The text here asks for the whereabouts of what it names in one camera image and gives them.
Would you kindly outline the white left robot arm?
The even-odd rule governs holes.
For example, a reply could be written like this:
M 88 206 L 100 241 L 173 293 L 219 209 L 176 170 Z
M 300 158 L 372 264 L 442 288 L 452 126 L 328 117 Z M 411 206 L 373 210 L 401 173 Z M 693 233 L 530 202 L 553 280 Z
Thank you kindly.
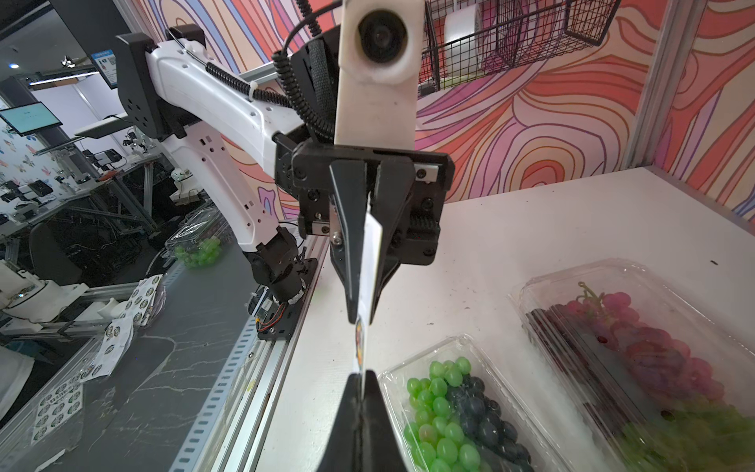
M 197 26 L 163 43 L 119 35 L 114 52 L 128 117 L 198 179 L 255 282 L 293 308 L 311 284 L 299 242 L 326 237 L 356 322 L 366 219 L 383 230 L 382 291 L 403 265 L 434 261 L 454 165 L 415 147 L 418 29 L 383 9 L 336 33 L 338 61 L 320 61 L 338 83 L 334 120 L 307 102 L 289 56 L 275 56 L 289 91 L 274 96 L 214 62 Z

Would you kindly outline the white sticker sheet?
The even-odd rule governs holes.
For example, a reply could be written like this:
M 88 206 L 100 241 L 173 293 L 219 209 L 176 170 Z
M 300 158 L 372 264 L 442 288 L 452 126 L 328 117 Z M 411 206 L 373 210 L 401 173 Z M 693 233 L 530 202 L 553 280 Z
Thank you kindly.
M 360 373 L 365 371 L 365 353 L 369 325 L 374 313 L 379 278 L 379 251 L 381 251 L 382 237 L 383 226 L 371 214 L 367 214 L 364 224 L 364 241 L 355 324 L 356 367 Z

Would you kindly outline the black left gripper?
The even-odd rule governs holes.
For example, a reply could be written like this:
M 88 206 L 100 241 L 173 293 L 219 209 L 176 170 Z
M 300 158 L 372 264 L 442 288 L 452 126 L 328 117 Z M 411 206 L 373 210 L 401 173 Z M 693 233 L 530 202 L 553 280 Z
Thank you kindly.
M 344 288 L 350 324 L 356 324 L 367 202 L 383 228 L 373 306 L 385 284 L 387 260 L 428 266 L 438 251 L 440 217 L 455 165 L 446 153 L 349 147 L 314 141 L 277 141 L 274 180 L 299 202 L 302 236 L 325 236 Z M 330 211 L 336 210 L 337 221 Z

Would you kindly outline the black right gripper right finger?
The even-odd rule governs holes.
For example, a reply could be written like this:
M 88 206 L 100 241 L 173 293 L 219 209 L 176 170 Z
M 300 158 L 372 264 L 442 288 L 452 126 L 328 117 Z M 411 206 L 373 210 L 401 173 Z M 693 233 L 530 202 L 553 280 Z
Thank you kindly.
M 365 371 L 361 398 L 361 470 L 406 471 L 397 440 L 374 371 Z

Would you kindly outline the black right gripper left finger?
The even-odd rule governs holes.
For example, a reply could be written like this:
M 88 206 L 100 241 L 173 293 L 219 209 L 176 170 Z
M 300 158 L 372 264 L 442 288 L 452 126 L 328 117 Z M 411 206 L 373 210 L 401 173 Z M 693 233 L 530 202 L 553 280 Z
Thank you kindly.
M 361 381 L 359 374 L 351 374 L 346 381 L 318 472 L 361 470 Z

